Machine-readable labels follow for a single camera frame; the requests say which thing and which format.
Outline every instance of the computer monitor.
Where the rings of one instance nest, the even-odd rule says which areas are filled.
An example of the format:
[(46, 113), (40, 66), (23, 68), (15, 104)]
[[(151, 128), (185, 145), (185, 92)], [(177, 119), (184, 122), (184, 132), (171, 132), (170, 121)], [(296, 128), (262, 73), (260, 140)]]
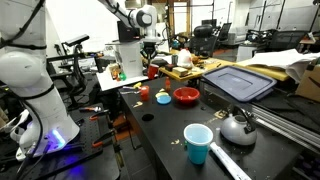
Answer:
[(123, 22), (118, 21), (118, 34), (120, 42), (131, 42), (140, 39), (139, 28), (128, 28)]
[(213, 28), (217, 27), (217, 19), (206, 19), (201, 21), (201, 25), (210, 24)]

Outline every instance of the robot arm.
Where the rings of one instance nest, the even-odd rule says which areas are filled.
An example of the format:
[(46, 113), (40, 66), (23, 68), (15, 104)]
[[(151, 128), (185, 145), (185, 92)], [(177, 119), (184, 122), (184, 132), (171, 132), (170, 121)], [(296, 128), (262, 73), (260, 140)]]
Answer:
[(154, 6), (144, 5), (140, 9), (127, 10), (120, 7), (116, 0), (99, 0), (111, 13), (117, 16), (127, 27), (145, 28), (144, 42), (158, 42), (156, 33), (157, 10)]

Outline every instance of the gray plastic container lid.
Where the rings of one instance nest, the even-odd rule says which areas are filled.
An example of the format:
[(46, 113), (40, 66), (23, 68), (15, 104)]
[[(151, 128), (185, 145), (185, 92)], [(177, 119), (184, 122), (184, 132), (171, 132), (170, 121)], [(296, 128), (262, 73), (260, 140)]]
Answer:
[(217, 86), (240, 102), (261, 99), (270, 92), (277, 81), (246, 69), (224, 66), (202, 74), (202, 78)]

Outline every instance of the blue light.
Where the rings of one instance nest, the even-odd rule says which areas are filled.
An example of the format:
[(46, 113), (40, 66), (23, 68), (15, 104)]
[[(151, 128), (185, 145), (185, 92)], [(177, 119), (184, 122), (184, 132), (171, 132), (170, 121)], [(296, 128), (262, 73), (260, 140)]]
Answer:
[(63, 146), (66, 141), (62, 138), (62, 136), (59, 134), (57, 130), (52, 130), (52, 134), (55, 136), (55, 138), (58, 140), (59, 146)]

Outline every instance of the kettle handle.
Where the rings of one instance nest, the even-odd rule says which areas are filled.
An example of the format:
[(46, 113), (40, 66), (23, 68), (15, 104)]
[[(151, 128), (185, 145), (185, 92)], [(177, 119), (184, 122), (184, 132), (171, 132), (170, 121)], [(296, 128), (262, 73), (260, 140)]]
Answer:
[(229, 113), (232, 113), (232, 114), (236, 114), (239, 111), (244, 116), (244, 118), (247, 121), (247, 125), (244, 128), (244, 131), (246, 134), (249, 134), (249, 133), (256, 130), (256, 125), (253, 122), (254, 115), (252, 113), (250, 113), (250, 112), (248, 112), (238, 106), (234, 106), (233, 104), (229, 105), (228, 111), (229, 111)]

